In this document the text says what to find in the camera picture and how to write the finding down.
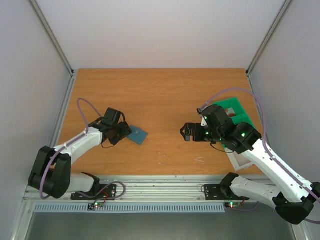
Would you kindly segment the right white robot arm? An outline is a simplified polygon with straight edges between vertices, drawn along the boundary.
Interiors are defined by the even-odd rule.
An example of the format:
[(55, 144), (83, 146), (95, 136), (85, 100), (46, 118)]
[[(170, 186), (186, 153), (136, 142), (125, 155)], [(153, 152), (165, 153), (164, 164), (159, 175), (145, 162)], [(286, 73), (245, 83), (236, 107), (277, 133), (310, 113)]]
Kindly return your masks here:
[(221, 143), (229, 154), (243, 156), (256, 165), (273, 183), (264, 185), (236, 173), (228, 173), (220, 182), (221, 194), (231, 199), (245, 197), (267, 205), (293, 225), (307, 221), (320, 200), (319, 182), (310, 182), (289, 167), (263, 141), (262, 135), (249, 123), (235, 124), (225, 110), (216, 104), (199, 110), (200, 123), (185, 123), (180, 134), (186, 142)]

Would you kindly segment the blue card holder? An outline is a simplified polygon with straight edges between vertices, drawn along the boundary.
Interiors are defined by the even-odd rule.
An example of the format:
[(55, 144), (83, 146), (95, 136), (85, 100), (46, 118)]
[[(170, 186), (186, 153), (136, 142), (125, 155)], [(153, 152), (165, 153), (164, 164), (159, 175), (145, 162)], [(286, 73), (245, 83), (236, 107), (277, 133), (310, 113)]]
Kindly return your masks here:
[(132, 133), (129, 134), (127, 136), (127, 138), (138, 145), (142, 145), (143, 142), (145, 141), (145, 139), (147, 138), (148, 133), (146, 131), (142, 130), (141, 128), (136, 127), (134, 125), (131, 125), (130, 129), (131, 129)]

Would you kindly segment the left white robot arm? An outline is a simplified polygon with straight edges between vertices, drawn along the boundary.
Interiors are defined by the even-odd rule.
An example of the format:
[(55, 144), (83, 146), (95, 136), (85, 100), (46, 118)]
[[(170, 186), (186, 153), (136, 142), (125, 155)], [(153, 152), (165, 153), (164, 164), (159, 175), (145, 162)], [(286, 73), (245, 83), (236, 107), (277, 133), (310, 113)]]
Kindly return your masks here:
[(37, 153), (28, 178), (28, 186), (39, 191), (39, 197), (61, 198), (76, 192), (96, 199), (104, 190), (99, 178), (90, 173), (72, 174), (72, 165), (89, 150), (109, 141), (112, 146), (132, 133), (123, 112), (108, 108), (103, 116), (87, 123), (85, 130), (55, 147), (43, 146)]

